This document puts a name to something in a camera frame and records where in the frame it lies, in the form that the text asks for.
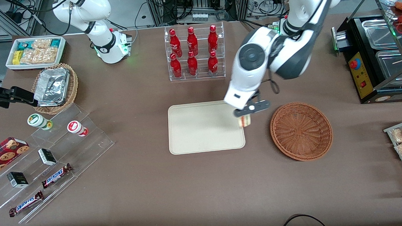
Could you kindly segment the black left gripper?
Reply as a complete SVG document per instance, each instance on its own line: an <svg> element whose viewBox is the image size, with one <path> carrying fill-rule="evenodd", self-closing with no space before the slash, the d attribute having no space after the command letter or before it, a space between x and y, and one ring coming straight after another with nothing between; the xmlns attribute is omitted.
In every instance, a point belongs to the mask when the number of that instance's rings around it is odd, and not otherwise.
<svg viewBox="0 0 402 226"><path fill-rule="evenodd" d="M244 116L247 116L247 120L251 120L251 114L258 113L270 108L271 103L267 100L253 102L253 100L248 101L248 104L242 109L234 110L234 116L238 118L238 122L242 123Z"/></svg>

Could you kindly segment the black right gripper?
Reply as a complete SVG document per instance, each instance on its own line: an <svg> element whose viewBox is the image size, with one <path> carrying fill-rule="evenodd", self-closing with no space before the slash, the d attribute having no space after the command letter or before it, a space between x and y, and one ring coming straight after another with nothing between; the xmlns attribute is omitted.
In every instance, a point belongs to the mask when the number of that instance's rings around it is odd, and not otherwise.
<svg viewBox="0 0 402 226"><path fill-rule="evenodd" d="M11 103L28 104L32 107L37 107L38 100L34 96L34 93L17 86L6 89L0 85L0 107L2 108L9 108L10 101Z"/></svg>

